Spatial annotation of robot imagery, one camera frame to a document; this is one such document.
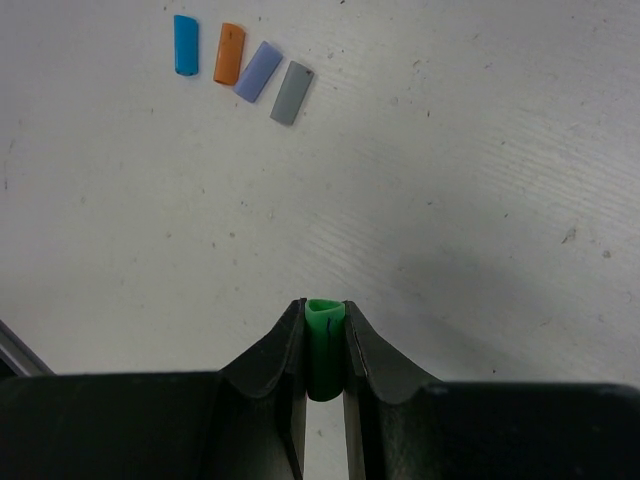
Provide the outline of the orange pen cap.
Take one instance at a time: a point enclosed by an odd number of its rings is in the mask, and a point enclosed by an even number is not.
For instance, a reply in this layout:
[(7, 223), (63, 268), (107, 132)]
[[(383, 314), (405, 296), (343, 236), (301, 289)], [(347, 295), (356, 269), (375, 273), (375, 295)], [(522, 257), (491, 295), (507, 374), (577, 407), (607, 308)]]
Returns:
[(234, 86), (240, 67), (246, 38), (245, 30), (233, 23), (223, 23), (217, 49), (213, 80), (225, 86)]

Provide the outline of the green pen cap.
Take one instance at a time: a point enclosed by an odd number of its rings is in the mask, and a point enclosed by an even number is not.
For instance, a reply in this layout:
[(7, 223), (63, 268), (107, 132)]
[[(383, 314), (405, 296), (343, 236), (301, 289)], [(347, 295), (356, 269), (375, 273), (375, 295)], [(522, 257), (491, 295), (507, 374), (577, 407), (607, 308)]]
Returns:
[(306, 389), (316, 402), (339, 396), (344, 385), (346, 305), (336, 300), (305, 303)]

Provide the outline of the grey pen cap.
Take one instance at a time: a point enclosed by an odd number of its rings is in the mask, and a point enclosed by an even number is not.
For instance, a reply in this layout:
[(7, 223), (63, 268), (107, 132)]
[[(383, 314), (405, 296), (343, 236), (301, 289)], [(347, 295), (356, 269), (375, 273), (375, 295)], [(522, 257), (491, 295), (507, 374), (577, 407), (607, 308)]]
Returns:
[(282, 125), (294, 124), (314, 79), (314, 71), (291, 61), (271, 110), (270, 118)]

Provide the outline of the purple pen cap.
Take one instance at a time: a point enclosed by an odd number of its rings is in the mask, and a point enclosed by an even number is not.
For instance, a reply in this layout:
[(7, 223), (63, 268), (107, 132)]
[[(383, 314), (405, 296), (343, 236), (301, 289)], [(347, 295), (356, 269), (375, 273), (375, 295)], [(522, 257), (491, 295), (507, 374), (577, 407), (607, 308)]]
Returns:
[(236, 82), (233, 91), (249, 103), (255, 103), (283, 59), (282, 53), (263, 41)]

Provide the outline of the blue pen cap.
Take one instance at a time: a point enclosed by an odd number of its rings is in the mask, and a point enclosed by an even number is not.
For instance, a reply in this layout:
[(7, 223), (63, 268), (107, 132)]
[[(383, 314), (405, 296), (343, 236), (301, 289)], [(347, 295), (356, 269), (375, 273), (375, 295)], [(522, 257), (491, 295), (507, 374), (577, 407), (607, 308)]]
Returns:
[(182, 76), (199, 73), (199, 24), (195, 18), (174, 16), (174, 67)]

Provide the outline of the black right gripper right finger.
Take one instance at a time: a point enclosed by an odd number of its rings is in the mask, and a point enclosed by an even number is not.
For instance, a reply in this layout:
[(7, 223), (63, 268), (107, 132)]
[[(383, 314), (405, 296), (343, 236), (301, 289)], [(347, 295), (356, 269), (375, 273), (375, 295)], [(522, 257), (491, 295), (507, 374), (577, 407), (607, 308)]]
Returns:
[(424, 419), (413, 404), (441, 380), (385, 340), (352, 301), (345, 318), (343, 394), (351, 479), (399, 479), (428, 462), (418, 445)]

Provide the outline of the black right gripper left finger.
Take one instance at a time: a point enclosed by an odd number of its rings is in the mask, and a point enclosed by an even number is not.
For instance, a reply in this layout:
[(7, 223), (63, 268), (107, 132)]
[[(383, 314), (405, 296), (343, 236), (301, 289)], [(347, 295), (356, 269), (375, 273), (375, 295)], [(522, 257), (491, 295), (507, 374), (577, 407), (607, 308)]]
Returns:
[(301, 479), (306, 389), (304, 303), (222, 370), (217, 396), (219, 479)]

